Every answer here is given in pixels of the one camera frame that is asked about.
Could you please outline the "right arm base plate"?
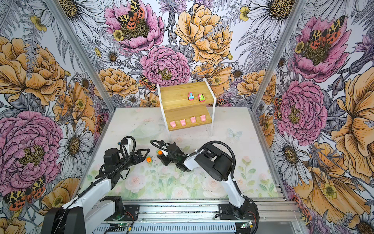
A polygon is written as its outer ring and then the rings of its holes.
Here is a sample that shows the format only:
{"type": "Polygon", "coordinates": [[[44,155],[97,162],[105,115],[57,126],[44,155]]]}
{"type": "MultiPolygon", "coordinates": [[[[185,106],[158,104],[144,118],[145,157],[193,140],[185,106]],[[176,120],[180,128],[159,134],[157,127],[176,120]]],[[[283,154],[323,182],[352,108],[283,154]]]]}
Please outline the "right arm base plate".
{"type": "Polygon", "coordinates": [[[244,203],[240,208],[230,203],[219,204],[218,208],[219,211],[215,215],[215,218],[219,218],[220,220],[256,220],[260,218],[257,207],[252,203],[244,203]]]}

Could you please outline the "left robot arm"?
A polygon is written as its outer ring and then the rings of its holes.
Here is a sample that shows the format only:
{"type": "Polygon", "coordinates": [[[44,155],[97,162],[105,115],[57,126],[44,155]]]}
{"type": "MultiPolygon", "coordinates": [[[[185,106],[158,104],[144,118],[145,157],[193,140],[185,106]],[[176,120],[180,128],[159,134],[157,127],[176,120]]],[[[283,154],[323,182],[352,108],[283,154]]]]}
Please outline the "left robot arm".
{"type": "Polygon", "coordinates": [[[127,151],[111,148],[105,151],[104,164],[96,180],[70,202],[50,209],[44,217],[43,234],[91,234],[108,218],[133,215],[124,208],[120,196],[107,196],[123,178],[122,172],[143,162],[150,150],[127,151]]]}

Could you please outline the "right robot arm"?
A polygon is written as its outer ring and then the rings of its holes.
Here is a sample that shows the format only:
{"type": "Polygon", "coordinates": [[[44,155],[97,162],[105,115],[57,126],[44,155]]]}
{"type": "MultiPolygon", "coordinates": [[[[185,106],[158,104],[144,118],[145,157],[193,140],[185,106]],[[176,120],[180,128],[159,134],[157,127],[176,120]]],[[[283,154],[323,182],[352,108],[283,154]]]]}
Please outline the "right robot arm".
{"type": "Polygon", "coordinates": [[[203,144],[193,153],[185,154],[176,143],[154,139],[150,143],[159,150],[157,157],[164,166],[173,163],[183,172],[201,168],[212,179],[220,182],[228,195],[232,216],[242,219],[248,213],[249,200],[244,197],[235,181],[236,159],[227,144],[213,140],[203,144]]]}

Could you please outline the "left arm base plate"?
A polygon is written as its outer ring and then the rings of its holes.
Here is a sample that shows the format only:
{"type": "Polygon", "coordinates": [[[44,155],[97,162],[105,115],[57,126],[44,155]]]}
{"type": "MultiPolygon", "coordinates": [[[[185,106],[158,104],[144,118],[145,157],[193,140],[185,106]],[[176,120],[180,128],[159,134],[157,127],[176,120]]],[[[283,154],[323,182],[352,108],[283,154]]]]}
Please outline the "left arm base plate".
{"type": "Polygon", "coordinates": [[[137,221],[139,216],[140,205],[123,205],[123,208],[118,214],[105,219],[105,221],[137,221]]]}

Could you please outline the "pink green toy truck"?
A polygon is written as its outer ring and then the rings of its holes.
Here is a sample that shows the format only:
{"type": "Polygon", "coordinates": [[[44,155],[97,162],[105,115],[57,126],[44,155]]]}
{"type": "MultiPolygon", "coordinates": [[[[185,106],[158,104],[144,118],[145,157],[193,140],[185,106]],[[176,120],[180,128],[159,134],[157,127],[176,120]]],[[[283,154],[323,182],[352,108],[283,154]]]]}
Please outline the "pink green toy truck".
{"type": "Polygon", "coordinates": [[[206,100],[203,94],[199,94],[198,98],[200,102],[204,102],[206,100]]]}

